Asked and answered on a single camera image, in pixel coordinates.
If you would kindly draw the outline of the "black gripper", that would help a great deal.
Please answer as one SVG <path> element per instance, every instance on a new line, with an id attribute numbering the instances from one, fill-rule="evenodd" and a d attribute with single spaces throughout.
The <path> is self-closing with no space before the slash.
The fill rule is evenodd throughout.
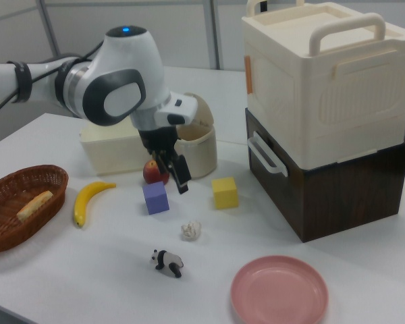
<path id="1" fill-rule="evenodd" d="M 161 157 L 171 159 L 170 172 L 176 182 L 178 192 L 188 191 L 188 181 L 192 179 L 188 164 L 183 155 L 178 155 L 174 149 L 178 140 L 177 129 L 174 126 L 162 127 L 156 130 L 138 131 L 142 144 L 155 159 L 163 183 L 169 181 L 169 171 Z"/>

